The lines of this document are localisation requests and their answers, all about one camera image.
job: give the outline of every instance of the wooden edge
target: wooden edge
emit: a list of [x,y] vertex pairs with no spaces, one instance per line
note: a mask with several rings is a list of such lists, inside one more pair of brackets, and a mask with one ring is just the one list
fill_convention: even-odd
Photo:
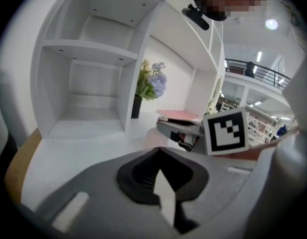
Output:
[[9,197],[15,204],[21,203],[25,175],[41,140],[40,132],[36,129],[18,150],[7,169],[4,185]]

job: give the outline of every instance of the ceiling light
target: ceiling light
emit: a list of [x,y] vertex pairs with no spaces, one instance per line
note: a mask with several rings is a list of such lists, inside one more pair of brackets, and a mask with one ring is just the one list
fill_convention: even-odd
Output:
[[259,62],[259,61],[261,60],[261,56],[262,56],[262,52],[259,51],[259,53],[258,53],[258,58],[257,58],[257,62]]
[[275,29],[278,28],[279,24],[277,23],[277,21],[275,19],[269,18],[265,22],[265,26],[267,26],[267,28],[270,29],[270,30],[275,30]]

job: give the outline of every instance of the yellow flower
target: yellow flower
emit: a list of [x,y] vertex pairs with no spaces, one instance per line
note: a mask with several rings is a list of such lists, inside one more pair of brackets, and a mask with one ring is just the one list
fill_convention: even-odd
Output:
[[145,70],[146,72],[150,72],[150,67],[149,67],[149,65],[145,65],[145,66],[144,66],[144,70]]
[[149,66],[149,61],[147,59],[144,60],[144,66]]

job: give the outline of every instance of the railing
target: railing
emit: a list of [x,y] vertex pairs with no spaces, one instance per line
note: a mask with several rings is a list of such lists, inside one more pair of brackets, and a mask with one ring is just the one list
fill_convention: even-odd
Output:
[[291,80],[283,74],[257,64],[254,64],[254,68],[251,71],[248,71],[247,62],[235,59],[225,59],[225,67],[226,72],[245,75],[281,90],[283,90]]

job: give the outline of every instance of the black vase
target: black vase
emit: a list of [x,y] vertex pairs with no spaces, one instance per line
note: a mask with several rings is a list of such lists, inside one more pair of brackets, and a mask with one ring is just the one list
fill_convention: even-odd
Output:
[[140,107],[142,106],[142,98],[135,97],[134,98],[134,105],[132,111],[132,119],[138,119],[140,113]]

